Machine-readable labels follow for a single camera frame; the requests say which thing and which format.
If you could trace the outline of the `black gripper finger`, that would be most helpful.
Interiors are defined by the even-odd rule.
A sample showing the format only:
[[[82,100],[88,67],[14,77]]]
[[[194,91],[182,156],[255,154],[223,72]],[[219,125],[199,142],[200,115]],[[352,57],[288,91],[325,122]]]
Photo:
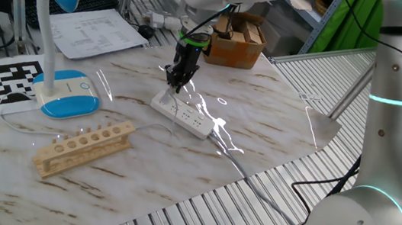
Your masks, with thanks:
[[[170,64],[165,66],[167,83],[173,93],[180,92],[181,80],[182,80],[182,65],[179,63]]]
[[[196,71],[198,71],[198,65],[188,65],[185,67],[184,72],[181,74],[181,78],[178,80],[178,86],[176,87],[176,93],[178,94],[181,89],[187,85],[187,83],[192,79]]]

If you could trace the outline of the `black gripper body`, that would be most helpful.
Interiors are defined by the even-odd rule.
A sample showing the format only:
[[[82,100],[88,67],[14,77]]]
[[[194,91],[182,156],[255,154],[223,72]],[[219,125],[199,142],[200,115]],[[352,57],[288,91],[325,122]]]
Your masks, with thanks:
[[[189,43],[177,43],[175,48],[173,70],[195,72],[199,69],[197,64],[202,48]]]

